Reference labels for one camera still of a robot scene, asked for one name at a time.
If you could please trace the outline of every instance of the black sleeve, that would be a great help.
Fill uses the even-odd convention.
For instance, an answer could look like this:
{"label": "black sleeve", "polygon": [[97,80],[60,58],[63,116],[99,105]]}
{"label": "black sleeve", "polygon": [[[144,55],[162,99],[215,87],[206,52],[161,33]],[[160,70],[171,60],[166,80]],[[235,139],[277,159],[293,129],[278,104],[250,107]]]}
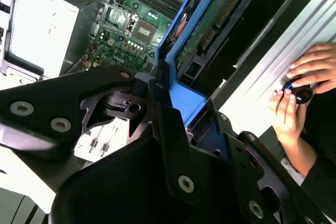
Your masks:
{"label": "black sleeve", "polygon": [[318,158],[301,188],[329,218],[336,221],[336,166],[325,158]]}

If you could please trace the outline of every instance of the metal frame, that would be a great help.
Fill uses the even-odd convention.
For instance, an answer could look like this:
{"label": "metal frame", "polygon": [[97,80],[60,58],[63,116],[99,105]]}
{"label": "metal frame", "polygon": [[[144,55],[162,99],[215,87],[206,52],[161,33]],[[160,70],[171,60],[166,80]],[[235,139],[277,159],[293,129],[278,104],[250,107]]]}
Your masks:
{"label": "metal frame", "polygon": [[270,127],[267,104],[271,93],[282,88],[288,66],[309,47],[334,40],[335,16],[336,0],[309,2],[220,108],[231,118],[235,131],[246,129],[260,136]]}

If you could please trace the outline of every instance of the silver screw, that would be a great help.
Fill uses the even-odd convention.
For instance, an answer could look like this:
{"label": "silver screw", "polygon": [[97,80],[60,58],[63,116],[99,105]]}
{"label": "silver screw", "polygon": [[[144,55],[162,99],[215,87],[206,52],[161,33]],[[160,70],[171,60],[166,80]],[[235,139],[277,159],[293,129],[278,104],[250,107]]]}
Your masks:
{"label": "silver screw", "polygon": [[224,120],[224,121],[227,121],[227,117],[223,114],[221,114],[221,118]]}
{"label": "silver screw", "polygon": [[195,190],[194,182],[185,175],[179,177],[178,184],[180,188],[188,194],[191,194]]}
{"label": "silver screw", "polygon": [[50,123],[51,128],[58,132],[67,132],[71,129],[71,123],[65,118],[55,118]]}
{"label": "silver screw", "polygon": [[315,224],[308,216],[305,216],[305,220],[308,224]]}
{"label": "silver screw", "polygon": [[128,73],[123,72],[123,71],[120,72],[120,75],[123,76],[123,77],[125,77],[125,78],[129,78],[130,77],[130,75]]}
{"label": "silver screw", "polygon": [[255,139],[255,137],[253,136],[253,135],[251,135],[251,134],[248,134],[247,135],[252,141],[255,141],[256,139]]}
{"label": "silver screw", "polygon": [[13,102],[9,106],[9,109],[13,114],[20,116],[28,116],[35,111],[35,108],[31,103],[24,101]]}
{"label": "silver screw", "polygon": [[262,210],[262,208],[259,206],[258,203],[256,203],[255,201],[251,200],[248,203],[248,206],[250,207],[251,212],[257,216],[259,219],[262,219],[264,217],[264,212]]}

